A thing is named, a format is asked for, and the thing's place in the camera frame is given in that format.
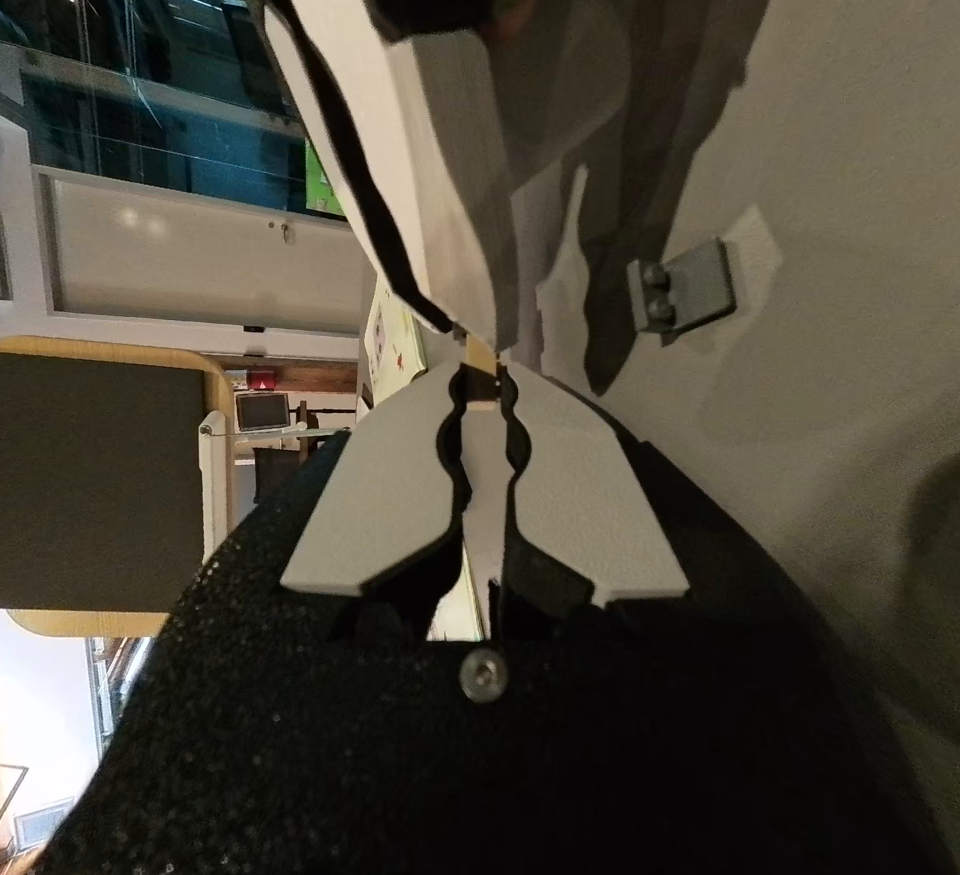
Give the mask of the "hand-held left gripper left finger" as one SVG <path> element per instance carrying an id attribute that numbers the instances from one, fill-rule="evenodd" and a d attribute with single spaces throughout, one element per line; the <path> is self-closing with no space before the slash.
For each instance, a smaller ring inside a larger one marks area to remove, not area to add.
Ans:
<path id="1" fill-rule="evenodd" d="M 469 370 L 449 361 L 361 421 L 281 578 L 293 592 L 443 598 L 463 566 L 473 488 L 463 463 Z"/>

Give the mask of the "white cabinet door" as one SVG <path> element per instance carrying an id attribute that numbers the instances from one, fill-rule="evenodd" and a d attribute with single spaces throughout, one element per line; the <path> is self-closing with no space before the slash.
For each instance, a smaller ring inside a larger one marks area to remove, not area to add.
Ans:
<path id="1" fill-rule="evenodd" d="M 54 309 L 353 333 L 367 260 L 342 221 L 35 165 Z"/>

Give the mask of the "open instruction booklet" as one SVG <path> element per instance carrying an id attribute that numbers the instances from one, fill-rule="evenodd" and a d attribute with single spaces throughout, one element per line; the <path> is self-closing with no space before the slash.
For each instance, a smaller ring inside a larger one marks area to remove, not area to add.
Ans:
<path id="1" fill-rule="evenodd" d="M 364 343 L 374 387 L 405 384 L 427 369 L 421 322 L 382 275 L 375 280 Z"/>

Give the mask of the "dark panel yellow frame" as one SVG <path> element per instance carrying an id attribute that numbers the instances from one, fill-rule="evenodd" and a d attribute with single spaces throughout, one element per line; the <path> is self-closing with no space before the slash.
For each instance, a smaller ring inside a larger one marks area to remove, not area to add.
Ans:
<path id="1" fill-rule="evenodd" d="M 54 637 L 154 637 L 203 563 L 198 427 L 232 420 L 208 356 L 1 342 L 1 606 Z"/>

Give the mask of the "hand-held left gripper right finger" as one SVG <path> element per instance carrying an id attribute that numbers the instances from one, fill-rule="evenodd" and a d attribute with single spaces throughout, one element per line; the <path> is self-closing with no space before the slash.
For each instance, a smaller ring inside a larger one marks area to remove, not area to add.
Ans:
<path id="1" fill-rule="evenodd" d="M 503 580 L 532 604 L 676 599 L 688 580 L 615 429 L 586 401 L 511 365 L 502 406 L 518 431 L 511 512 L 533 548 Z"/>

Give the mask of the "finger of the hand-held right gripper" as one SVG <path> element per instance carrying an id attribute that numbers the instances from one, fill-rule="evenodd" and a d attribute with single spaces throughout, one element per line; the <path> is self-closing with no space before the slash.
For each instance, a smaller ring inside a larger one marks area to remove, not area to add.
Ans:
<path id="1" fill-rule="evenodd" d="M 336 78 L 373 180 L 399 228 L 424 296 L 495 352 L 519 339 L 512 192 L 461 194 L 417 168 L 395 72 L 407 41 L 378 26 L 372 0 L 266 0 L 298 20 Z"/>
<path id="2" fill-rule="evenodd" d="M 263 36 L 303 126 L 367 259 L 416 317 L 437 334 L 453 321 L 422 293 L 397 222 L 368 164 L 340 86 L 297 19 L 262 8 Z"/>

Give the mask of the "grey desk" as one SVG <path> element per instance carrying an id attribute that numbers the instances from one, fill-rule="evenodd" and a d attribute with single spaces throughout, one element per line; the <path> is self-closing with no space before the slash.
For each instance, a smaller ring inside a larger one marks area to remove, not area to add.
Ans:
<path id="1" fill-rule="evenodd" d="M 731 873 L 958 873 L 958 0 L 611 0 L 617 117 L 518 195 L 511 354 L 595 399 L 763 673 L 796 634 L 853 727 L 828 862 L 798 823 Z M 665 344 L 626 269 L 726 245 L 737 308 Z"/>

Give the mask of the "dark grey square brick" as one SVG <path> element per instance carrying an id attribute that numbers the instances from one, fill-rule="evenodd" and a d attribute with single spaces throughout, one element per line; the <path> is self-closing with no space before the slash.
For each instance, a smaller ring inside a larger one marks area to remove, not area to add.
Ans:
<path id="1" fill-rule="evenodd" d="M 667 261 L 634 259 L 626 269 L 633 328 L 664 344 L 734 314 L 727 246 L 710 238 Z"/>

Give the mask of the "yellow brick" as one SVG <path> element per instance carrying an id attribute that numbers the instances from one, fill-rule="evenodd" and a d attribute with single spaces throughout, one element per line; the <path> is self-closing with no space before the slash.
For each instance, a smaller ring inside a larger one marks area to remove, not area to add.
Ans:
<path id="1" fill-rule="evenodd" d="M 472 411 L 493 411 L 500 401 L 499 357 L 475 335 L 465 340 L 462 366 L 466 406 Z"/>

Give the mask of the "green cardboard toy box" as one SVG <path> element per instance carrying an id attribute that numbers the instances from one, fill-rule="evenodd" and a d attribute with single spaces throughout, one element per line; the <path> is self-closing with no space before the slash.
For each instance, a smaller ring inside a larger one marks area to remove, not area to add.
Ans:
<path id="1" fill-rule="evenodd" d="M 308 211 L 340 220 L 346 218 L 328 174 L 309 140 L 304 143 L 304 190 L 305 208 Z"/>

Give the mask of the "small monitor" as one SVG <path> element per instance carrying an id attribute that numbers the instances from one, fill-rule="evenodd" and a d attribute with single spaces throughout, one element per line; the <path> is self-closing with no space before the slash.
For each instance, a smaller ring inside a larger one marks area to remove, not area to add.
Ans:
<path id="1" fill-rule="evenodd" d="M 234 398 L 236 427 L 241 434 L 282 430 L 289 426 L 288 395 L 280 391 L 239 392 Z"/>

